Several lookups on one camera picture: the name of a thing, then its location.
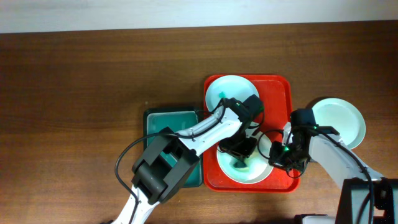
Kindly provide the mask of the green yellow sponge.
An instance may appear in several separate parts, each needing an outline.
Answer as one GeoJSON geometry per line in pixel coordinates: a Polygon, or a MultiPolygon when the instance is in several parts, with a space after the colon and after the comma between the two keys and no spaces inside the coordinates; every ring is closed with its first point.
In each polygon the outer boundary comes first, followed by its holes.
{"type": "Polygon", "coordinates": [[[248,168],[248,165],[242,160],[236,160],[233,163],[233,168],[236,170],[245,170],[248,168]]]}

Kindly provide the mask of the white plate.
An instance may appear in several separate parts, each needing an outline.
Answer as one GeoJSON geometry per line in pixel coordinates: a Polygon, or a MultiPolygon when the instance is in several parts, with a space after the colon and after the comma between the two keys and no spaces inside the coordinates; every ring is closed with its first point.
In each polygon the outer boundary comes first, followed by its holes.
{"type": "Polygon", "coordinates": [[[267,178],[273,167],[269,165],[269,157],[271,140],[262,135],[261,132],[254,136],[256,140],[260,139],[259,145],[254,147],[254,152],[243,162],[245,167],[239,166],[239,161],[226,152],[221,152],[217,147],[216,158],[223,173],[231,180],[240,184],[256,184],[267,178]]]}

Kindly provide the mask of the pale green plate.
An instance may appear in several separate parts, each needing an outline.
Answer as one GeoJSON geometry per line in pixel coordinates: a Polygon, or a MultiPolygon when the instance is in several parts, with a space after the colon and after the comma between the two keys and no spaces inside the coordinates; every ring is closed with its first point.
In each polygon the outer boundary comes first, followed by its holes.
{"type": "Polygon", "coordinates": [[[335,128],[348,149],[359,146],[366,135],[366,123],[360,111],[340,98],[325,98],[312,106],[317,124],[335,128]]]}

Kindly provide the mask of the light blue plate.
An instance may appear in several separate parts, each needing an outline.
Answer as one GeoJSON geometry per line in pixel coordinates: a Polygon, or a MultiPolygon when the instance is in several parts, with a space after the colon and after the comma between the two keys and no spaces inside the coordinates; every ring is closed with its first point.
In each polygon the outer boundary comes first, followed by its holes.
{"type": "Polygon", "coordinates": [[[259,92],[251,81],[237,75],[226,75],[209,85],[205,93],[205,103],[207,109],[212,111],[222,98],[235,98],[244,102],[251,95],[259,97],[259,92]]]}

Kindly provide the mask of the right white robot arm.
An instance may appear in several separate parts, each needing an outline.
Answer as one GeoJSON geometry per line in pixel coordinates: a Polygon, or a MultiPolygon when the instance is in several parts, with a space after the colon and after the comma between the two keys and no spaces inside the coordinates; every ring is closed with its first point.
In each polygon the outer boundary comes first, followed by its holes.
{"type": "Polygon", "coordinates": [[[397,223],[397,179],[388,179],[348,149],[339,132],[316,123],[312,110],[290,114],[283,140],[272,143],[269,165],[303,174],[311,160],[319,163],[341,189],[334,217],[301,214],[295,223],[397,223]]]}

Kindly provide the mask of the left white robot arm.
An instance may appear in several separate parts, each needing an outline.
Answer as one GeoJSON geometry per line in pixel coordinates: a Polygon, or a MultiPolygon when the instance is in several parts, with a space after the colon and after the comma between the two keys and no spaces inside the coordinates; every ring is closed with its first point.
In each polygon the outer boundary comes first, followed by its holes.
{"type": "Polygon", "coordinates": [[[246,131],[256,129],[252,122],[263,111],[263,102],[256,95],[244,101],[222,98],[209,117],[191,128],[174,132],[166,127],[142,137],[152,142],[132,166],[132,185],[118,179],[129,199],[115,223],[144,223],[158,204],[183,187],[200,156],[215,144],[242,168],[257,143],[246,131]]]}

